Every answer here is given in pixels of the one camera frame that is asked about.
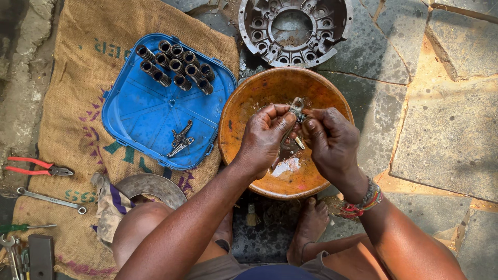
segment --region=hand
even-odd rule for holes
[[[264,177],[278,156],[284,134],[296,123],[296,116],[288,112],[289,109],[289,105],[270,104],[254,114],[246,124],[234,163],[256,179]]]
[[[333,184],[344,198],[361,203],[367,193],[368,179],[357,163],[360,131],[336,108],[303,110],[306,145],[320,174]]]

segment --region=foot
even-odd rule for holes
[[[221,224],[218,226],[216,229],[213,238],[211,239],[212,241],[216,241],[219,239],[224,239],[228,241],[230,246],[232,245],[232,221],[234,218],[234,209],[232,208],[230,212],[223,218],[223,221],[221,221]]]
[[[307,256],[306,248],[309,242],[317,242],[329,223],[329,212],[325,202],[318,205],[315,198],[306,200],[301,210],[301,217],[297,224],[294,237],[287,251],[287,261],[293,266],[301,266],[314,256]]]

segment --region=coil spring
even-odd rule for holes
[[[157,70],[157,67],[155,67],[154,64],[152,64],[152,62],[148,60],[143,60],[142,62],[140,62],[140,69],[142,69],[143,72],[152,76],[152,73],[155,70]]]
[[[176,74],[185,75],[185,66],[183,66],[183,63],[176,58],[169,62],[169,68]]]
[[[213,85],[211,85],[206,78],[200,78],[197,82],[197,86],[205,95],[213,93]]]
[[[173,58],[173,54],[171,53],[171,44],[168,41],[166,41],[166,40],[160,41],[159,44],[157,45],[157,47],[169,59]]]
[[[199,70],[201,70],[202,76],[208,79],[208,81],[212,82],[215,79],[215,72],[213,72],[209,64],[207,63],[202,64]]]
[[[171,55],[183,63],[183,47],[179,44],[171,46]]]
[[[189,50],[183,54],[183,61],[185,61],[186,64],[193,64],[197,68],[200,67],[199,60],[197,60],[195,54]]]
[[[148,60],[152,63],[155,63],[154,54],[145,45],[138,45],[135,49],[135,52],[139,57],[143,58],[144,60]]]
[[[193,64],[189,64],[187,65],[187,67],[185,67],[185,72],[187,72],[187,75],[192,79],[192,81],[194,81],[195,83],[197,83],[199,81],[200,78],[202,78],[202,75],[201,75],[201,72],[199,71],[199,69],[197,69],[197,67],[195,67],[195,65]]]
[[[175,85],[184,91],[188,91],[192,88],[192,83],[182,74],[177,74],[173,80],[175,81]]]
[[[162,52],[158,52],[155,55],[155,60],[157,64],[159,64],[161,67],[163,67],[165,70],[170,70],[169,68],[169,58]]]
[[[155,70],[152,73],[152,78],[154,81],[165,87],[169,87],[169,85],[171,85],[171,78],[164,74],[161,70]]]

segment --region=man's left hand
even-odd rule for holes
[[[270,104],[254,114],[246,124],[241,148],[233,163],[256,179],[263,178],[278,156],[282,138],[296,123],[296,116],[289,109],[289,105]]]

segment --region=small brush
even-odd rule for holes
[[[257,214],[254,211],[254,203],[249,203],[249,210],[246,218],[246,223],[248,226],[251,227],[261,223],[260,218],[257,216]]]

